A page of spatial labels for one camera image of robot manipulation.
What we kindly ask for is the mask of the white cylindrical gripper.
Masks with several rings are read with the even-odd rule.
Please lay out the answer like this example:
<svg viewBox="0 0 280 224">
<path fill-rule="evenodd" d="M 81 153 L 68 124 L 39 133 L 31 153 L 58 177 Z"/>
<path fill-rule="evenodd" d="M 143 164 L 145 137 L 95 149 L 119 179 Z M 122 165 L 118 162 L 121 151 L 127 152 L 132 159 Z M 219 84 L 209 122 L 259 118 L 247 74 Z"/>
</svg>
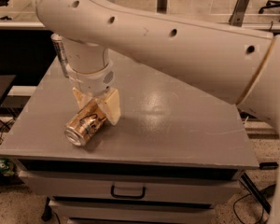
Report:
<svg viewBox="0 0 280 224">
<path fill-rule="evenodd" d="M 107 91 L 115 80 L 113 63 L 94 73 L 79 73 L 66 66 L 66 71 L 74 88 L 73 94 L 79 108 L 83 108 L 90 100 L 90 96 L 99 96 Z M 116 125 L 120 118 L 119 91 L 111 88 L 96 98 L 96 103 L 112 125 Z"/>
</svg>

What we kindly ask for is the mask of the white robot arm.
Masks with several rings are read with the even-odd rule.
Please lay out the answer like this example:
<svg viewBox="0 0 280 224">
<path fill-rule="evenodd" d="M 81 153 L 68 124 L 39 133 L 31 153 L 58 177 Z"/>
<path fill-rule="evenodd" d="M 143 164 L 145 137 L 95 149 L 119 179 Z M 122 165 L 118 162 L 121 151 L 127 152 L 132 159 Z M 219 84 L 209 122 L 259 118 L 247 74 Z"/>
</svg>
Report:
<svg viewBox="0 0 280 224">
<path fill-rule="evenodd" d="M 114 50 L 176 77 L 267 122 L 280 135 L 280 35 L 191 21 L 112 0 L 33 0 L 35 14 L 63 37 L 66 70 L 85 100 L 111 95 L 101 108 L 119 119 L 111 88 Z M 280 161 L 268 224 L 280 224 Z"/>
</svg>

